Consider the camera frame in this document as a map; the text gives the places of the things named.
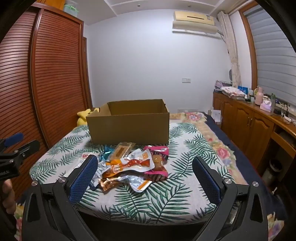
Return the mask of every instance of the metal screw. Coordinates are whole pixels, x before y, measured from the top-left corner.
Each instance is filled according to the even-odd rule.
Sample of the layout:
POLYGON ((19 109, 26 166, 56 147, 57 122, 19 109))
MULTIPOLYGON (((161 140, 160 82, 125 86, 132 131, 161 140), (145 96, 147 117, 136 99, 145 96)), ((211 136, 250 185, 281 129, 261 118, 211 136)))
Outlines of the metal screw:
POLYGON ((232 183, 231 179, 229 179, 229 178, 226 178, 224 181, 225 181, 225 183, 227 183, 227 184, 231 184, 231 183, 232 183))
POLYGON ((38 181, 32 181, 32 186, 35 187, 38 184, 38 181))
POLYGON ((58 179, 59 183, 64 183, 66 181, 66 178, 65 177, 60 177, 58 179))
POLYGON ((254 187, 258 187, 259 186, 259 183, 255 182, 255 181, 252 184, 253 184, 254 187))

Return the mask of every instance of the storage box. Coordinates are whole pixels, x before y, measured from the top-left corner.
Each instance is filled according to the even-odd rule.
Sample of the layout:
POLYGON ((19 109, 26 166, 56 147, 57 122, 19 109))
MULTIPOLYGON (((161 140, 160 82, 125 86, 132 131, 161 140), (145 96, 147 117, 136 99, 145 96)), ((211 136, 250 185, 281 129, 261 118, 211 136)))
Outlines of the storage box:
POLYGON ((168 144, 170 114, 162 99, 108 102, 86 117, 94 144, 168 144))

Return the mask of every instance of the navy blue blanket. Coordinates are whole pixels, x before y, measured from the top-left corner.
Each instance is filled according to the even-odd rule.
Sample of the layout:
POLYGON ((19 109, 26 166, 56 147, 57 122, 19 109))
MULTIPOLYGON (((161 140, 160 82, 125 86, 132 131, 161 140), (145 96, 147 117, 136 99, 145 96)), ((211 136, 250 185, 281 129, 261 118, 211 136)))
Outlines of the navy blue blanket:
POLYGON ((216 125, 214 119, 210 115, 205 114, 205 116, 207 117, 206 124, 216 134, 219 140, 221 140, 224 143, 224 145, 228 146, 232 151, 234 151, 234 155, 237 160, 237 168, 243 175, 246 182, 249 185, 251 185, 253 181, 259 183, 259 186, 262 188, 267 214, 273 214, 273 212, 275 212, 276 218, 278 220, 286 220, 287 212, 281 200, 271 194, 269 189, 265 186, 261 177, 254 170, 248 158, 242 153, 242 151, 237 146, 235 146, 231 142, 227 135, 216 125))

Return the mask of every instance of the curtain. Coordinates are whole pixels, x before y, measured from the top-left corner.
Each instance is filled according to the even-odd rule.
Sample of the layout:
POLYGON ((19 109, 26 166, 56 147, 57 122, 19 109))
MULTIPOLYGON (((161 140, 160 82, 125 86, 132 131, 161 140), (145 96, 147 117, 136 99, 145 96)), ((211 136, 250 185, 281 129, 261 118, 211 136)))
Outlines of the curtain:
POLYGON ((237 44, 235 42, 235 36, 232 28, 232 24, 228 14, 224 12, 218 13, 218 19, 220 21, 225 42, 227 45, 227 49, 230 56, 231 61, 231 70, 232 70, 232 86, 238 87, 242 85, 240 71, 239 71, 239 63, 237 57, 237 44))

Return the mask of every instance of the leaf-patterned bedsheet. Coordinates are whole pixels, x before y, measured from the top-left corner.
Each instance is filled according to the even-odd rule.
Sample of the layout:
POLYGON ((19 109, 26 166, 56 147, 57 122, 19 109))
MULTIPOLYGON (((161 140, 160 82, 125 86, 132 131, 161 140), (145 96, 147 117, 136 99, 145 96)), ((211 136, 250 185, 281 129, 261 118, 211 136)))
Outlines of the leaf-patterned bedsheet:
MULTIPOLYGON (((226 178, 232 178, 226 166, 210 147, 195 125, 170 123, 169 158, 165 168, 168 179, 152 183, 144 192, 135 193, 122 184, 103 193, 88 189, 77 208, 93 216, 107 219, 168 225, 197 223, 215 209, 192 170, 192 160, 202 156, 206 163, 226 178)), ((93 145, 88 126, 79 126, 31 168, 30 176, 41 183, 53 183, 63 176, 83 152, 100 153, 103 145, 93 145)))

